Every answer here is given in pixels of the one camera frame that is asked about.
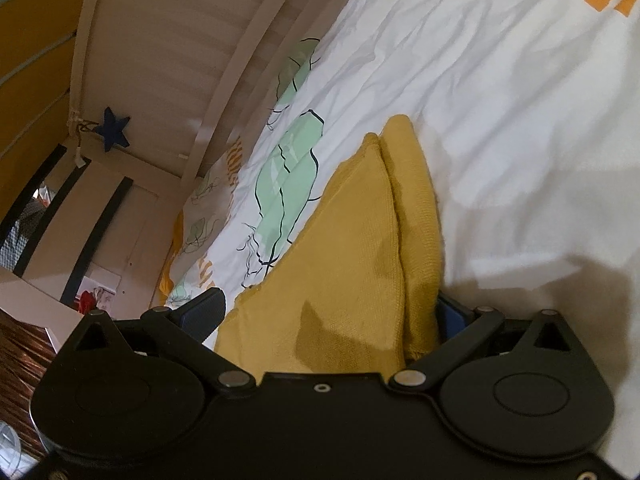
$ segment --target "black stripe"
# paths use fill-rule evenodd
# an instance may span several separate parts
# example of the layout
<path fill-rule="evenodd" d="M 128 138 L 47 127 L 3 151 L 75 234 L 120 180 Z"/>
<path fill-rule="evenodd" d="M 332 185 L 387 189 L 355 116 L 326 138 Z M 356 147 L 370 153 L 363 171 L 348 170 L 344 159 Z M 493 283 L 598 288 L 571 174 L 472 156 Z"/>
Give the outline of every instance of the black stripe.
<path fill-rule="evenodd" d="M 60 205 L 62 204 L 62 201 L 73 189 L 76 182 L 80 179 L 80 177 L 84 173 L 84 170 L 86 170 L 86 168 L 89 167 L 89 164 L 91 163 L 91 161 L 88 160 L 87 158 L 85 159 L 85 161 L 86 161 L 86 164 L 82 168 L 74 168 L 71 174 L 66 178 L 65 183 L 60 187 L 60 190 L 58 191 L 58 193 L 55 195 L 55 197 L 53 197 L 53 200 L 51 201 L 51 204 L 49 204 L 49 207 L 45 209 L 44 214 L 42 215 L 42 218 L 40 218 L 40 222 L 38 222 L 38 226 L 36 227 L 35 231 L 31 235 L 29 240 L 27 241 L 27 245 L 24 247 L 24 250 L 20 255 L 20 259 L 18 259 L 18 263 L 15 264 L 14 274 L 19 278 L 23 276 L 24 271 L 27 269 L 27 265 L 29 265 L 29 261 L 31 260 L 31 257 L 35 252 L 36 247 L 40 243 L 40 240 L 42 239 L 42 235 L 47 230 L 47 227 L 49 227 L 49 224 L 51 223 L 51 220 L 53 220 L 53 217 L 58 212 L 58 209 L 60 209 Z"/>
<path fill-rule="evenodd" d="M 20 192 L 20 195 L 18 195 L 18 198 L 15 199 L 14 204 L 11 206 L 4 219 L 2 219 L 2 222 L 0 222 L 0 247 L 4 245 L 6 238 L 11 232 L 11 228 L 18 221 L 18 218 L 20 218 L 20 214 L 24 211 L 24 208 L 27 207 L 31 197 L 65 153 L 66 147 L 60 144 L 57 145 L 36 170 L 35 174 L 29 179 L 27 185 Z"/>
<path fill-rule="evenodd" d="M 113 217 L 116 215 L 116 212 L 120 208 L 120 205 L 122 204 L 124 197 L 126 197 L 129 192 L 129 189 L 131 189 L 131 186 L 133 186 L 133 180 L 130 178 L 123 178 L 116 191 L 113 192 L 113 195 L 104 207 L 100 218 L 98 218 L 98 221 L 95 223 L 91 234 L 87 238 L 86 243 L 78 256 L 74 270 L 71 271 L 69 279 L 66 282 L 65 290 L 60 297 L 60 303 L 67 306 L 73 306 L 74 301 L 76 300 L 76 294 L 78 293 L 78 288 L 80 288 L 82 278 L 84 278 L 84 274 L 91 263 L 91 259 L 94 257 L 95 251 L 98 249 L 98 245 L 100 245 L 105 231 L 111 224 L 111 221 L 113 221 Z"/>

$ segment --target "white bedsheet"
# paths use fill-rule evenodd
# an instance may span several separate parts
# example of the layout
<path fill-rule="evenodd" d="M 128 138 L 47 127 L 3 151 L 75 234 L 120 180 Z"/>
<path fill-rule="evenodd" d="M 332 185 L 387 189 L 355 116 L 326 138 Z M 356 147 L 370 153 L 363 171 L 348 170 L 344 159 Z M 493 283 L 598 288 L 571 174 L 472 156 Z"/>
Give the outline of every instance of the white bedsheet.
<path fill-rule="evenodd" d="M 601 453 L 636 475 L 640 28 L 628 1 L 350 0 L 265 127 L 203 258 L 228 307 L 277 265 L 363 136 L 407 114 L 438 195 L 446 291 L 513 317 L 564 313 L 616 397 Z M 285 164 L 302 168 L 302 190 L 287 191 Z M 273 216 L 287 225 L 296 212 L 274 235 Z"/>

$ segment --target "wooden slat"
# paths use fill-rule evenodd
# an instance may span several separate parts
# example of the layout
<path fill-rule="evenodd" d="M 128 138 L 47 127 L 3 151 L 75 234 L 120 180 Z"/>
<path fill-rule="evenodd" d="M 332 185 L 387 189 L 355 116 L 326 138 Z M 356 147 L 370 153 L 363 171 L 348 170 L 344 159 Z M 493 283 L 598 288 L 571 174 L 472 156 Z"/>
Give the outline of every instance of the wooden slat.
<path fill-rule="evenodd" d="M 60 158 L 46 178 L 43 179 L 45 186 L 49 187 L 49 189 L 54 192 L 58 192 L 62 188 L 66 180 L 77 167 L 76 149 L 73 146 L 73 143 L 68 141 L 69 139 L 63 143 L 63 146 L 66 147 L 66 153 Z"/>
<path fill-rule="evenodd" d="M 95 251 L 100 245 L 105 231 L 108 229 L 111 221 L 113 221 L 114 216 L 118 212 L 120 205 L 127 196 L 127 193 L 131 190 L 132 186 L 133 180 L 127 177 L 123 178 L 120 181 L 120 185 L 111 196 L 111 199 L 102 210 L 100 218 L 98 218 L 98 221 L 95 223 L 91 234 L 89 234 L 89 237 L 82 248 L 82 251 L 80 251 L 78 260 L 76 261 L 71 275 L 66 282 L 65 290 L 62 292 L 62 296 L 60 297 L 60 303 L 70 307 L 74 306 L 76 294 L 78 293 L 78 289 L 80 288 L 84 275 L 89 269 L 89 265 L 91 264 Z"/>
<path fill-rule="evenodd" d="M 14 266 L 14 274 L 19 278 L 24 276 L 24 271 L 27 269 L 27 265 L 29 265 L 29 261 L 31 260 L 33 253 L 38 247 L 40 240 L 42 240 L 42 236 L 49 227 L 49 224 L 53 220 L 53 217 L 58 212 L 58 209 L 60 209 L 62 202 L 76 185 L 76 182 L 78 182 L 82 174 L 86 171 L 87 167 L 88 166 L 85 164 L 82 168 L 74 168 L 71 175 L 69 175 L 69 178 L 65 180 L 65 183 L 53 197 L 53 200 L 51 200 L 49 206 L 44 210 L 44 213 L 40 217 L 36 228 L 29 236 L 29 239 L 27 240 L 27 243 L 25 244 L 24 249 L 20 254 L 20 258 L 18 258 L 18 261 Z"/>
<path fill-rule="evenodd" d="M 218 121 L 242 76 L 242 72 L 244 72 L 264 33 L 285 1 L 264 0 L 246 28 L 218 86 L 213 92 L 209 107 L 196 134 L 187 165 L 182 174 L 183 186 L 192 186 L 213 132 L 218 126 Z"/>
<path fill-rule="evenodd" d="M 18 198 L 14 201 L 14 204 L 9 209 L 6 216 L 0 221 L 0 246 L 4 244 L 6 238 L 14 227 L 15 223 L 19 220 L 24 209 L 29 205 L 29 202 L 33 199 L 33 195 L 40 189 L 42 182 L 51 172 L 53 167 L 59 163 L 60 159 L 65 155 L 66 147 L 62 144 L 57 145 L 50 155 L 44 160 L 40 167 L 36 170 L 33 176 L 29 179 L 28 183 Z"/>
<path fill-rule="evenodd" d="M 31 257 L 23 278 L 58 300 L 95 223 L 122 175 L 93 161 L 65 198 Z"/>
<path fill-rule="evenodd" d="M 82 0 L 11 0 L 0 6 L 0 76 L 76 30 Z"/>
<path fill-rule="evenodd" d="M 68 96 L 58 101 L 0 158 L 0 218 L 56 144 L 66 137 Z"/>
<path fill-rule="evenodd" d="M 252 92 L 245 99 L 245 106 L 242 112 L 236 115 L 235 128 L 244 130 L 249 122 L 250 117 L 254 114 L 264 115 L 263 109 L 260 108 L 260 102 L 264 99 L 265 92 L 268 90 L 270 83 L 277 76 L 278 70 L 282 66 L 284 59 L 289 55 L 293 46 L 300 40 L 303 33 L 309 28 L 309 25 L 318 16 L 318 9 L 322 9 L 329 0 L 309 0 L 305 8 L 300 12 L 296 21 L 291 25 L 287 35 L 283 38 L 274 56 L 271 57 L 267 66 L 262 70 L 262 74 L 258 81 L 252 87 Z M 205 160 L 215 162 L 226 150 L 227 136 L 216 135 L 211 140 L 206 151 Z"/>
<path fill-rule="evenodd" d="M 65 143 L 71 149 L 73 141 Z M 180 178 L 152 166 L 118 148 L 104 152 L 103 143 L 96 134 L 82 134 L 82 154 L 95 162 L 100 162 L 113 171 L 132 178 L 140 186 L 158 196 L 180 189 Z"/>
<path fill-rule="evenodd" d="M 72 113 L 80 110 L 80 99 L 82 95 L 82 79 L 84 78 L 84 62 L 86 59 L 86 50 L 89 45 L 89 36 L 91 34 L 91 26 L 94 22 L 95 6 L 98 0 L 84 0 L 82 10 L 77 20 L 76 47 L 74 49 L 74 57 L 71 66 L 71 82 L 70 82 L 70 111 Z M 69 134 L 73 136 L 76 130 L 75 121 L 69 121 Z"/>
<path fill-rule="evenodd" d="M 0 152 L 68 88 L 73 53 L 71 39 L 0 86 Z"/>

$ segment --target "bed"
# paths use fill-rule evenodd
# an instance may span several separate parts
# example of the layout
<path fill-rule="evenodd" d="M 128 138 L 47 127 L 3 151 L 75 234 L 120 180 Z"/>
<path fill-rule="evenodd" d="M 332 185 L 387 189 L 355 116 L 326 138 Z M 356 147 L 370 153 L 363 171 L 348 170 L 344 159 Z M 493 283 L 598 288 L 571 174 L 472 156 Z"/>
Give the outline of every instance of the bed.
<path fill-rule="evenodd" d="M 251 155 L 231 139 L 187 201 L 167 304 L 217 286 L 233 309 L 294 243 L 338 164 L 407 114 L 438 198 L 444 290 L 516 317 L 562 311 L 616 395 L 602 453 L 636 473 L 635 2 L 350 0 L 319 43 L 293 51 L 299 71 L 286 90 L 290 77 L 274 83 L 278 101 Z M 298 155 L 310 164 L 274 238 L 260 180 L 274 150 L 292 149 L 292 129 L 308 137 Z"/>

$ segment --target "bed slat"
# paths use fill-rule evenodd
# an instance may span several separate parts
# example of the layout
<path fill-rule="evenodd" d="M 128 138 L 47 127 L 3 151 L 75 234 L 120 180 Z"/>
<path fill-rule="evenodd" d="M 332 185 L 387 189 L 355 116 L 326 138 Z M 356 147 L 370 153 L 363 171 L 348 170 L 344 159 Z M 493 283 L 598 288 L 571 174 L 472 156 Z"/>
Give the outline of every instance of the bed slat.
<path fill-rule="evenodd" d="M 78 256 L 78 260 L 71 271 L 69 279 L 66 281 L 65 290 L 62 292 L 62 296 L 60 297 L 60 303 L 73 307 L 74 301 L 76 300 L 76 293 L 78 292 L 82 278 L 84 278 L 84 274 L 91 263 L 91 259 L 94 256 L 98 245 L 102 241 L 105 231 L 111 224 L 113 217 L 116 215 L 120 205 L 132 186 L 133 180 L 125 177 L 116 188 L 116 191 L 113 192 L 111 199 L 104 207 L 104 210 L 102 211 L 100 218 L 98 218 L 98 221 L 95 223 L 91 234 L 89 234 L 89 237 Z"/>
<path fill-rule="evenodd" d="M 31 261 L 31 257 L 33 256 L 33 253 L 38 248 L 38 244 L 40 243 L 40 240 L 44 236 L 44 233 L 46 232 L 47 227 L 53 220 L 58 209 L 60 209 L 60 206 L 62 205 L 63 200 L 71 192 L 73 187 L 76 185 L 76 182 L 78 182 L 78 179 L 80 179 L 82 174 L 89 167 L 89 163 L 90 161 L 88 161 L 87 165 L 83 166 L 82 168 L 75 168 L 73 173 L 69 175 L 68 179 L 65 180 L 65 183 L 58 190 L 57 195 L 51 201 L 51 204 L 49 204 L 49 207 L 47 207 L 46 211 L 42 215 L 42 218 L 38 222 L 38 225 L 35 231 L 33 232 L 33 234 L 31 234 L 29 240 L 27 241 L 27 244 L 24 250 L 22 251 L 22 254 L 20 254 L 20 259 L 18 259 L 18 262 L 14 267 L 14 274 L 16 276 L 20 278 L 23 277 L 25 270 L 27 269 L 27 266 Z"/>
<path fill-rule="evenodd" d="M 87 240 L 122 181 L 122 175 L 99 162 L 83 169 L 50 220 L 23 274 L 28 283 L 55 299 L 62 297 Z"/>
<path fill-rule="evenodd" d="M 18 195 L 18 198 L 15 199 L 15 202 L 9 209 L 9 212 L 6 214 L 2 222 L 0 222 L 0 247 L 4 244 L 4 241 L 11 231 L 11 228 L 20 217 L 20 213 L 22 213 L 24 211 L 24 208 L 27 207 L 27 204 L 29 203 L 29 200 L 31 199 L 33 194 L 40 187 L 40 184 L 45 179 L 45 177 L 50 173 L 51 170 L 53 170 L 53 168 L 62 158 L 65 152 L 65 146 L 62 146 L 61 144 L 57 145 L 51 152 L 51 154 L 40 165 L 34 175 L 30 178 L 27 185 L 20 192 L 20 195 Z"/>

